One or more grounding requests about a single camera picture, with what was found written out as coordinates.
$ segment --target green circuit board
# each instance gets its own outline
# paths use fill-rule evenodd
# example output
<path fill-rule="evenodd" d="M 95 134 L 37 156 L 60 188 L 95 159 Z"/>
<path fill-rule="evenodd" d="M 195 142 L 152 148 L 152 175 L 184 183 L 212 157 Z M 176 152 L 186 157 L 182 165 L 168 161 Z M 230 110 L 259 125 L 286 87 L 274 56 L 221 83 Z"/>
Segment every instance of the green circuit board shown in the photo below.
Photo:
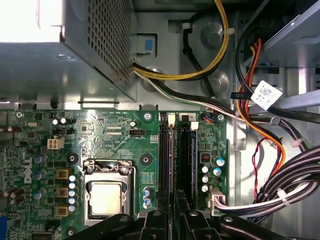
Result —
<path fill-rule="evenodd" d="M 179 122 L 179 113 L 175 114 Z M 192 114 L 199 122 L 196 133 L 197 167 L 194 170 L 199 170 L 203 164 L 207 165 L 207 185 L 220 188 L 227 194 L 226 165 L 221 167 L 219 177 L 211 173 L 217 166 L 215 157 L 227 159 L 226 121 L 207 123 L 203 120 L 202 112 Z M 54 120 L 60 121 L 62 118 L 70 122 L 55 124 Z M 53 136 L 64 139 L 61 149 L 47 148 L 48 139 L 53 139 Z M 137 213 L 146 209 L 145 188 L 150 190 L 151 202 L 147 207 L 154 208 L 159 178 L 158 148 L 159 111 L 0 111 L 0 192 L 12 188 L 25 191 L 23 200 L 18 203 L 15 202 L 17 199 L 0 197 L 0 214 L 7 219 L 7 239 L 33 239 L 33 233 L 45 231 L 50 221 L 60 222 L 55 232 L 56 240 L 67 238 L 70 230 L 76 233 L 85 228 L 82 162 L 86 159 L 132 161 L 137 171 L 134 180 L 137 187 L 132 189 L 136 198 L 133 208 Z M 197 160 L 202 152 L 210 153 L 209 162 Z M 150 157 L 147 163 L 143 161 L 146 155 Z M 70 156 L 78 157 L 76 163 L 69 161 Z M 57 177 L 60 173 L 76 176 L 75 210 L 67 210 L 66 216 L 57 214 L 57 208 L 67 209 L 70 205 L 70 196 L 61 195 L 61 191 L 69 187 L 70 180 L 64 174 Z M 206 203 L 205 194 L 201 192 L 202 173 L 194 174 L 199 192 L 198 206 L 204 209 Z"/>

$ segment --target cable tie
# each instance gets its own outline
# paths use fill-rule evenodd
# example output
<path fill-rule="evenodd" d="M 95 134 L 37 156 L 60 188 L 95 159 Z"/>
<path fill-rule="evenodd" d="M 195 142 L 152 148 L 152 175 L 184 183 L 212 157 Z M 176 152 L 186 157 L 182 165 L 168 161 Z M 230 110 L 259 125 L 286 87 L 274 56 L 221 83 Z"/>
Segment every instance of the cable tie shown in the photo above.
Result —
<path fill-rule="evenodd" d="M 263 196 L 266 197 L 266 199 L 268 199 L 269 201 L 272 200 L 272 196 L 269 195 L 263 187 L 260 188 L 260 192 L 262 193 Z"/>
<path fill-rule="evenodd" d="M 230 27 L 224 31 L 222 31 L 222 34 L 228 34 L 228 35 L 233 35 L 235 34 L 236 30 L 234 27 Z"/>
<path fill-rule="evenodd" d="M 297 140 L 294 140 L 294 141 L 290 142 L 290 145 L 291 145 L 291 147 L 293 147 L 293 148 L 297 148 L 297 147 L 300 146 L 300 144 L 301 144 L 303 141 L 304 141 L 303 138 L 299 138 L 299 139 L 297 139 Z"/>
<path fill-rule="evenodd" d="M 181 24 L 181 30 L 185 30 L 185 29 L 192 29 L 192 23 L 191 22 L 183 22 Z"/>
<path fill-rule="evenodd" d="M 288 202 L 286 196 L 287 196 L 287 193 L 285 190 L 282 190 L 281 188 L 278 188 L 277 190 L 277 193 L 279 198 L 282 200 L 282 202 L 284 203 L 284 205 L 286 205 L 287 207 L 290 206 L 291 204 Z"/>

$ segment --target ram slot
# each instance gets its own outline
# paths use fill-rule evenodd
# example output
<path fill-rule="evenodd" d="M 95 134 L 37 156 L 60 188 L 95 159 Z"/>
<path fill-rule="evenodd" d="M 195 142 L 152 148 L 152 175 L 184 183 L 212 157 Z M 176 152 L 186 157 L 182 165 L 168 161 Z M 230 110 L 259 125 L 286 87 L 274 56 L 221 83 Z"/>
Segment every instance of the ram slot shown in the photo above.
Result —
<path fill-rule="evenodd" d="M 182 123 L 178 136 L 177 188 L 184 190 L 186 199 L 193 208 L 191 142 L 190 124 Z"/>
<path fill-rule="evenodd" d="M 194 203 L 198 202 L 198 131 L 191 132 L 191 192 Z"/>
<path fill-rule="evenodd" d="M 170 133 L 166 114 L 160 114 L 159 123 L 159 192 L 169 193 L 170 187 Z"/>

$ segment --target electrolytic capacitor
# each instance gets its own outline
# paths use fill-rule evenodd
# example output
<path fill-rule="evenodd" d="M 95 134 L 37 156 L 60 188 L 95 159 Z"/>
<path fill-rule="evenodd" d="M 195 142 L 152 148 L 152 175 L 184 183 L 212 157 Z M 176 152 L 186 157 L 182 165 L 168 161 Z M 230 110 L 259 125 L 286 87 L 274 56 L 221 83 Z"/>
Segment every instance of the electrolytic capacitor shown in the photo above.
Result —
<path fill-rule="evenodd" d="M 33 178 L 34 178 L 34 180 L 39 181 L 39 180 L 42 178 L 41 172 L 36 171 L 36 172 L 33 174 Z"/>
<path fill-rule="evenodd" d="M 204 184 L 206 184 L 209 182 L 209 177 L 207 175 L 204 175 L 201 180 Z"/>
<path fill-rule="evenodd" d="M 47 195 L 47 190 L 45 190 L 43 187 L 40 188 L 38 191 L 35 191 L 33 194 L 33 198 L 35 200 L 40 200 L 41 198 L 45 197 Z"/>
<path fill-rule="evenodd" d="M 219 167 L 213 168 L 213 175 L 219 177 L 222 174 L 222 171 Z"/>
<path fill-rule="evenodd" d="M 76 207 L 74 205 L 69 205 L 68 209 L 69 209 L 70 213 L 72 213 L 76 210 Z"/>
<path fill-rule="evenodd" d="M 146 206 L 150 206 L 150 204 L 151 204 L 151 199 L 150 199 L 150 198 L 145 198 L 145 199 L 144 199 L 144 204 L 145 204 Z"/>
<path fill-rule="evenodd" d="M 14 186 L 13 188 L 10 188 L 9 190 L 5 191 L 3 193 L 3 196 L 4 197 L 9 197 L 9 195 L 12 194 L 16 190 L 18 190 L 18 187 Z"/>
<path fill-rule="evenodd" d="M 76 185 L 73 182 L 69 183 L 69 188 L 70 189 L 75 189 Z"/>
<path fill-rule="evenodd" d="M 8 126 L 6 130 L 9 133 L 21 133 L 23 129 L 21 126 Z"/>
<path fill-rule="evenodd" d="M 53 125 L 58 125 L 58 123 L 59 123 L 59 122 L 58 122 L 57 119 L 53 119 L 53 120 L 52 120 L 52 124 L 53 124 Z"/>
<path fill-rule="evenodd" d="M 16 199 L 12 199 L 12 200 L 10 201 L 10 204 L 11 204 L 12 206 L 18 205 L 18 204 L 22 203 L 25 199 L 26 199 L 25 196 L 20 196 L 20 197 L 18 197 L 18 198 L 16 198 Z"/>
<path fill-rule="evenodd" d="M 69 191 L 69 196 L 70 197 L 74 197 L 76 195 L 76 191 L 74 191 L 74 190 L 70 190 Z"/>
<path fill-rule="evenodd" d="M 76 200 L 73 198 L 73 197 L 70 197 L 69 199 L 68 199 L 68 203 L 69 204 L 74 204 L 76 202 Z"/>
<path fill-rule="evenodd" d="M 203 193 L 208 192 L 208 190 L 209 190 L 208 185 L 202 185 L 202 187 L 201 187 L 201 191 L 202 191 Z"/>
<path fill-rule="evenodd" d="M 203 166 L 201 167 L 201 172 L 202 172 L 203 174 L 206 174 L 206 173 L 209 172 L 209 168 L 208 168 L 206 165 L 203 165 Z"/>
<path fill-rule="evenodd" d="M 70 175 L 69 176 L 69 181 L 70 182 L 74 182 L 76 180 L 76 176 L 75 175 Z"/>
<path fill-rule="evenodd" d="M 130 125 L 131 128 L 134 128 L 135 126 L 137 126 L 137 122 L 136 121 L 131 121 L 129 123 L 129 125 Z"/>
<path fill-rule="evenodd" d="M 27 142 L 27 141 L 16 141 L 16 142 L 14 143 L 14 146 L 15 146 L 16 148 L 26 148 L 26 147 L 29 146 L 29 142 Z"/>
<path fill-rule="evenodd" d="M 72 121 L 69 118 L 63 117 L 63 118 L 60 119 L 60 123 L 63 124 L 63 125 L 69 125 L 69 124 L 72 123 Z"/>
<path fill-rule="evenodd" d="M 149 187 L 145 187 L 145 188 L 143 189 L 143 197 L 144 197 L 144 198 L 149 197 L 149 196 L 150 196 L 150 191 L 151 191 L 151 189 L 150 189 Z"/>
<path fill-rule="evenodd" d="M 47 155 L 45 154 L 34 155 L 33 160 L 35 164 L 43 164 L 47 160 Z"/>
<path fill-rule="evenodd" d="M 19 197 L 22 194 L 25 194 L 26 190 L 24 188 L 20 188 L 18 190 L 15 190 L 13 193 L 10 194 L 10 197 L 12 199 L 15 199 L 17 197 Z"/>
<path fill-rule="evenodd" d="M 223 167 L 226 164 L 226 161 L 220 156 L 215 158 L 215 162 L 219 167 Z"/>

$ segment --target label sticker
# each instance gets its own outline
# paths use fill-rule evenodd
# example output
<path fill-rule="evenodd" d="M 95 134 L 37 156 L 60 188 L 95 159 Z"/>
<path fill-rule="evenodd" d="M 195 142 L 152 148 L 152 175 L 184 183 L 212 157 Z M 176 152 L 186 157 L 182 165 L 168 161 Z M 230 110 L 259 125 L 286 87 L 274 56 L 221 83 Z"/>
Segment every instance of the label sticker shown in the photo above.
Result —
<path fill-rule="evenodd" d="M 251 100 L 267 111 L 282 94 L 281 91 L 271 86 L 269 83 L 261 81 L 254 90 Z"/>

